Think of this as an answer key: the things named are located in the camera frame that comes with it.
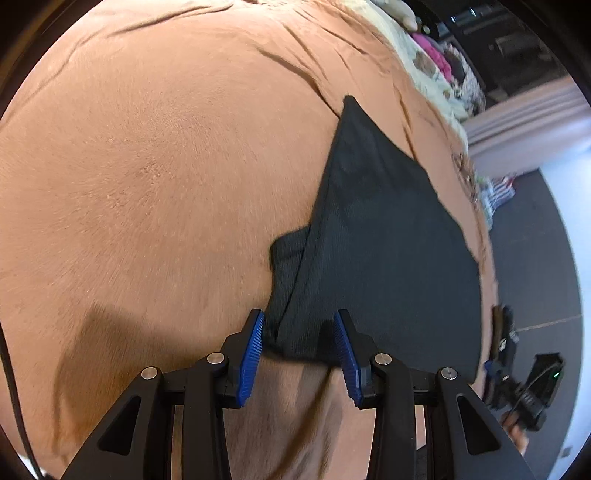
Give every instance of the black cloth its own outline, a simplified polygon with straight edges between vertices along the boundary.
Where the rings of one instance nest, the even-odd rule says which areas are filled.
[[[478,265],[427,173],[353,97],[345,97],[311,223],[273,243],[271,264],[267,349],[338,365],[332,319],[348,309],[358,331],[408,367],[455,367],[475,379]]]

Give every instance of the floor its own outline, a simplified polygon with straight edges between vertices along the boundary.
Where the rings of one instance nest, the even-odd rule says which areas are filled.
[[[576,399],[582,352],[579,285],[554,200],[539,171],[515,181],[515,197],[495,213],[491,241],[499,301],[511,305],[519,332],[514,377],[525,381],[537,353],[560,352],[562,382],[525,459],[545,480],[561,451]]]

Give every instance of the metal screw cap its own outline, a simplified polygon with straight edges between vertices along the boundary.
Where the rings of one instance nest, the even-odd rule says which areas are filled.
[[[212,365],[217,365],[217,364],[221,364],[225,358],[226,357],[223,356],[223,353],[214,352],[214,353],[210,353],[207,356],[207,361]]]
[[[387,353],[378,353],[374,360],[377,364],[380,365],[389,365],[392,363],[392,357],[389,356]]]
[[[144,380],[152,380],[156,375],[158,375],[158,370],[155,367],[146,367],[142,370]]]
[[[457,372],[452,367],[445,367],[441,369],[441,376],[447,380],[455,380]]]

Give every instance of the black cable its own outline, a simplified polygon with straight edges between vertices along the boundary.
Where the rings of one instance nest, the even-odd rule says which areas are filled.
[[[528,383],[525,388],[522,390],[521,395],[519,395],[519,398],[517,399],[517,401],[515,402],[515,405],[513,405],[513,407],[510,409],[509,414],[507,415],[507,418],[511,417],[511,415],[513,415],[513,412],[515,411],[515,409],[517,408],[517,405],[519,405],[519,402],[521,401],[521,399],[523,398],[523,396],[525,395],[525,393],[534,385],[534,383],[536,383],[540,378],[542,378],[543,375],[545,375],[546,373],[548,373],[550,370],[552,370],[554,367],[559,366],[560,364],[557,362],[554,362],[552,365],[550,365],[549,367],[544,368],[541,373],[539,375],[537,375],[530,383]]]
[[[8,384],[8,392],[10,393],[10,401],[12,403],[12,411],[14,412],[14,419],[17,422],[18,434],[21,436],[22,444],[25,447],[27,457],[35,470],[35,474],[39,480],[43,480],[44,475],[41,473],[37,459],[33,454],[31,443],[27,435],[25,428],[25,421],[22,418],[21,402],[18,399],[17,381],[14,378],[14,370],[12,369],[12,362],[10,361],[10,353],[8,352],[8,345],[6,343],[6,337],[2,330],[2,324],[0,323],[0,358],[2,359],[2,365],[4,366],[4,374],[6,375],[6,383]]]

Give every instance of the blanket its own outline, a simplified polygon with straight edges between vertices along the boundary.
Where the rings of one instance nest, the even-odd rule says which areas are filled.
[[[43,468],[61,475],[145,366],[190,366],[266,306],[269,246],[308,224],[347,94],[460,225],[486,332],[495,276],[462,140],[348,7],[105,0],[36,65],[0,122],[0,313]],[[263,358],[225,419],[235,479],[366,474],[374,414],[338,369]],[[1,382],[0,423],[20,449]]]

